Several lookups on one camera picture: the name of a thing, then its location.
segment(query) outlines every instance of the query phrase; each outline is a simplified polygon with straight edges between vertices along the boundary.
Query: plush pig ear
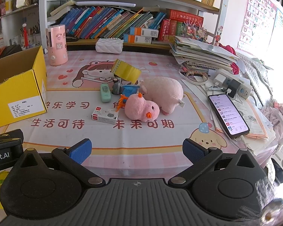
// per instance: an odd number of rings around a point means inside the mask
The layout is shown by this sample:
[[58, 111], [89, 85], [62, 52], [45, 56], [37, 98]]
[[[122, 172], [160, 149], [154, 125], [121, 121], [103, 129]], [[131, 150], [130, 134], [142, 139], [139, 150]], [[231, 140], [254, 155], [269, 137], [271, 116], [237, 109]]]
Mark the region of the plush pig ear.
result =
[[144, 85], [141, 86], [142, 91], [146, 94], [147, 93], [147, 89]]

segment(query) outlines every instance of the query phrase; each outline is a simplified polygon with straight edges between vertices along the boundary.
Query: orange toy piece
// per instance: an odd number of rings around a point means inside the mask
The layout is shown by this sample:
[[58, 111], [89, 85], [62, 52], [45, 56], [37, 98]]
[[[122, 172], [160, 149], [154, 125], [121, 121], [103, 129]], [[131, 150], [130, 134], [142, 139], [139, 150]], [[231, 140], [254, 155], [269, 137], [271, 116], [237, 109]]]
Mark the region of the orange toy piece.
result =
[[118, 112], [121, 107], [125, 107], [125, 104], [123, 103], [123, 100], [127, 100], [127, 99], [128, 99], [128, 97], [126, 97], [125, 95], [121, 94], [121, 98], [118, 101], [118, 106], [117, 106], [115, 112]]

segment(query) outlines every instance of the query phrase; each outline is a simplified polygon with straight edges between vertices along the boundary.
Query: power strip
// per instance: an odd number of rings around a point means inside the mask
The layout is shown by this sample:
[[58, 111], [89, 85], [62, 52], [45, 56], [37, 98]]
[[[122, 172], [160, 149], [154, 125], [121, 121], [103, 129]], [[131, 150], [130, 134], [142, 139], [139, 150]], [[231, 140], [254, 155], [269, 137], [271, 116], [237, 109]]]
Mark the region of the power strip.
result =
[[240, 78], [238, 78], [238, 77], [235, 77], [235, 75], [233, 75], [233, 74], [227, 72], [227, 71], [224, 70], [224, 69], [219, 69], [219, 70], [217, 70], [216, 76], [217, 76], [218, 74], [221, 74], [221, 75], [223, 75], [223, 76], [226, 77], [225, 81], [223, 82], [223, 86], [225, 86], [225, 87], [228, 87], [228, 85], [230, 84], [230, 82], [231, 82], [233, 79], [235, 79], [236, 81], [240, 82], [241, 85], [240, 85], [240, 87], [237, 89], [237, 94], [240, 95], [241, 97], [243, 97], [244, 99], [247, 99], [248, 96], [251, 94], [253, 87], [252, 87], [250, 84], [246, 83], [244, 80], [242, 80], [242, 79], [240, 79]]

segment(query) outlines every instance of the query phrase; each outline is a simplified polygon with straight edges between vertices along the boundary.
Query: smartphone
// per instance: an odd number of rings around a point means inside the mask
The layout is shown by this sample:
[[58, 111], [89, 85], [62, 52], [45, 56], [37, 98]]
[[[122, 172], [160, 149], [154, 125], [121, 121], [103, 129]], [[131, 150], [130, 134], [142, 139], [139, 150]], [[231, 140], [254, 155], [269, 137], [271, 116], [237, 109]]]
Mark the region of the smartphone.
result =
[[250, 128], [245, 120], [226, 94], [210, 95], [208, 96], [208, 101], [224, 131], [231, 139], [250, 132]]

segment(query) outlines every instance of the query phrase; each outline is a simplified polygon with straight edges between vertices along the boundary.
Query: metal screw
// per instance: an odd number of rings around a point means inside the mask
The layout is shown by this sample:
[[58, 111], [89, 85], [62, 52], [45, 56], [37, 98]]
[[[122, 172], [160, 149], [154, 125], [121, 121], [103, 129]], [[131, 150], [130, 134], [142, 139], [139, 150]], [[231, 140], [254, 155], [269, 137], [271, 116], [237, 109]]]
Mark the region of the metal screw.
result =
[[183, 177], [180, 176], [175, 176], [173, 178], [171, 178], [171, 182], [174, 184], [183, 184], [186, 182], [186, 180]]
[[97, 177], [97, 176], [91, 177], [91, 178], [88, 179], [88, 183], [90, 183], [90, 184], [96, 185], [96, 184], [100, 184], [102, 182], [103, 182], [103, 179], [101, 179], [100, 177]]

